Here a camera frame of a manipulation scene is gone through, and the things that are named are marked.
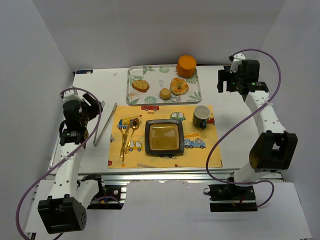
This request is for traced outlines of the metal serving tongs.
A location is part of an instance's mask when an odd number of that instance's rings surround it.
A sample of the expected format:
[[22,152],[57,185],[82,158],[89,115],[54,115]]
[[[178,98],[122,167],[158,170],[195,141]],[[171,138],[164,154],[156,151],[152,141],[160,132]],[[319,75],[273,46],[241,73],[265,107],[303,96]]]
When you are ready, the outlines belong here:
[[93,139],[93,145],[94,145],[95,147],[99,144],[99,142],[101,141],[101,139],[102,139],[105,131],[107,130],[107,127],[108,127],[108,125],[109,125],[109,123],[110,123],[113,115],[114,115],[115,112],[116,112],[117,106],[118,106],[117,103],[115,103],[115,104],[113,105],[113,109],[112,109],[112,111],[111,111],[108,119],[107,119],[106,122],[104,123],[102,130],[99,131],[99,129],[97,128],[97,130],[96,130],[96,132],[95,132],[95,134],[94,134],[94,139]]

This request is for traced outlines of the toasted bread slice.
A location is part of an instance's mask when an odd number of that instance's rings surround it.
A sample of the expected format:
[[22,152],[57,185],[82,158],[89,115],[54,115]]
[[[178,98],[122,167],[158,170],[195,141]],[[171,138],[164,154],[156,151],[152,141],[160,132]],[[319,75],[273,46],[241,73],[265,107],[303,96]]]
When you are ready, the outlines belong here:
[[149,83],[145,80],[134,80],[131,86],[142,93],[146,93],[150,88]]

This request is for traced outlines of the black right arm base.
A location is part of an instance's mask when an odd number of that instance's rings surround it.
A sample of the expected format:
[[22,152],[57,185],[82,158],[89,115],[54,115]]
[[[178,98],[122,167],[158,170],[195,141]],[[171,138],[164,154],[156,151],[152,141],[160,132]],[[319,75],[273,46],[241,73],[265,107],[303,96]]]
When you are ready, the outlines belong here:
[[256,212],[256,195],[252,185],[210,184],[203,190],[209,197],[212,213]]

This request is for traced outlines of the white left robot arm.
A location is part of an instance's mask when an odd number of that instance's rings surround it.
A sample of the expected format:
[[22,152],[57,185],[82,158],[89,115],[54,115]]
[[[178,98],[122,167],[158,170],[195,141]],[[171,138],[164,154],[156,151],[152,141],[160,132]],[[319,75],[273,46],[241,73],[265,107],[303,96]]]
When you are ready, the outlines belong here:
[[101,102],[88,91],[78,95],[78,87],[61,92],[64,120],[59,128],[60,160],[47,199],[40,200],[38,213],[49,234],[82,231],[87,222],[87,207],[103,187],[101,177],[86,176],[78,180],[87,141],[98,127],[88,132],[88,122],[101,119]]

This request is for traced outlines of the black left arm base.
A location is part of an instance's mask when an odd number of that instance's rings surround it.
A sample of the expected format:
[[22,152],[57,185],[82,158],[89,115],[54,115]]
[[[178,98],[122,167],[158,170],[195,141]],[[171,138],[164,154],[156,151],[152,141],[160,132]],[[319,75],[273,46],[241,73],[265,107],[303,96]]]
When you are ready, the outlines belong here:
[[92,203],[88,206],[90,210],[121,210],[121,189],[120,185],[106,185],[100,174],[90,174],[82,178],[82,182],[95,180],[98,183],[98,193],[93,197]]

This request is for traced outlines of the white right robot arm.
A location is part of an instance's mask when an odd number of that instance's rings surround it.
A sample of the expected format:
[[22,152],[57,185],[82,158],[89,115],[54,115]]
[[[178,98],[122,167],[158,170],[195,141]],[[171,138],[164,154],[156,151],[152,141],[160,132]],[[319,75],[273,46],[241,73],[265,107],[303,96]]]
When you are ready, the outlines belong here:
[[269,89],[259,81],[260,63],[241,53],[230,58],[229,70],[218,71],[218,92],[238,92],[253,114],[258,139],[249,152],[249,160],[233,173],[236,183],[254,183],[269,173],[287,170],[291,164],[298,137],[281,124],[269,102]]

